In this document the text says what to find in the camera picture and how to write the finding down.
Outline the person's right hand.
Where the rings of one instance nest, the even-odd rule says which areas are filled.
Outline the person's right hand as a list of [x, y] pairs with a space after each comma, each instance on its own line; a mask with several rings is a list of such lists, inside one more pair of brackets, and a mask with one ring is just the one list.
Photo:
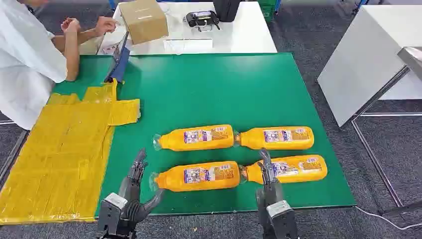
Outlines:
[[80, 22], [76, 18], [68, 17], [62, 22], [61, 29], [64, 33], [79, 33], [81, 31]]

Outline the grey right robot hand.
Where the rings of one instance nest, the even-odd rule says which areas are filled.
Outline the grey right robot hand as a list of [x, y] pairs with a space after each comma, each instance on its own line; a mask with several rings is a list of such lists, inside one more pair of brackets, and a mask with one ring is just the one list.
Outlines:
[[256, 191], [256, 200], [259, 212], [266, 211], [266, 208], [284, 200], [281, 183], [274, 173], [273, 164], [269, 152], [262, 148], [259, 150], [262, 162], [258, 162], [263, 179], [263, 189]]

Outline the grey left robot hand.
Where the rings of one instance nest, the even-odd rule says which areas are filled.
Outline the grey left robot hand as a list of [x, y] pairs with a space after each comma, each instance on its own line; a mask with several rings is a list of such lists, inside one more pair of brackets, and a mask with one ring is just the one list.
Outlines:
[[130, 222], [139, 223], [143, 221], [151, 211], [161, 202], [163, 189], [156, 191], [154, 197], [146, 203], [140, 202], [140, 186], [145, 167], [148, 163], [145, 161], [146, 152], [142, 148], [134, 162], [132, 163], [127, 176], [123, 179], [118, 195], [127, 200], [123, 207], [121, 218]]

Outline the person's left hand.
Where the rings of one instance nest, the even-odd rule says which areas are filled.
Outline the person's left hand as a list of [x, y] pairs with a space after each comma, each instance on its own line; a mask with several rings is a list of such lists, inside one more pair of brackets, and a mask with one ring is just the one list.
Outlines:
[[107, 32], [114, 32], [118, 22], [112, 17], [100, 16], [94, 28], [95, 36], [100, 37]]

